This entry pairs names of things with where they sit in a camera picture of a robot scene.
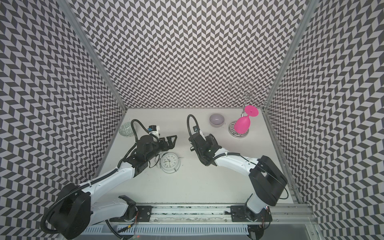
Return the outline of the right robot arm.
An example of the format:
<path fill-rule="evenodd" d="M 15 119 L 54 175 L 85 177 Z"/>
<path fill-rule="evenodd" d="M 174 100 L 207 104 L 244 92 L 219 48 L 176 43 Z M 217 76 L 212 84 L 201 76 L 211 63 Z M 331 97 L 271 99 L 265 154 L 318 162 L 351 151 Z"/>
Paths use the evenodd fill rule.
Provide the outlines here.
<path fill-rule="evenodd" d="M 203 134 L 192 114 L 187 116 L 187 130 L 192 145 L 191 151 L 196 152 L 204 166 L 224 167 L 250 179 L 254 192 L 244 204 L 245 219 L 251 222 L 265 221 L 269 213 L 268 207 L 276 206 L 288 184 L 287 178 L 277 165 L 267 156 L 257 159 L 227 151 L 218 144 L 212 134 Z"/>

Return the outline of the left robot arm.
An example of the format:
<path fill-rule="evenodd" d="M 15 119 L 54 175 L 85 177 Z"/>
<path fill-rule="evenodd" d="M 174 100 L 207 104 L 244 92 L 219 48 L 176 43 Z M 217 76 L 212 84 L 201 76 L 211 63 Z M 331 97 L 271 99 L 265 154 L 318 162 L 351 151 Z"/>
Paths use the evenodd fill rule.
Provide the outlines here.
<path fill-rule="evenodd" d="M 159 127 L 143 127 L 145 135 L 135 137 L 134 145 L 111 171 L 80 185 L 68 184 L 57 200 L 45 211 L 40 229 L 46 234 L 61 234 L 68 240 L 78 237 L 87 227 L 112 218 L 135 219 L 136 202 L 122 195 L 118 200 L 100 203 L 98 200 L 118 185 L 137 177 L 161 152 L 175 147 L 177 136 L 161 138 Z"/>

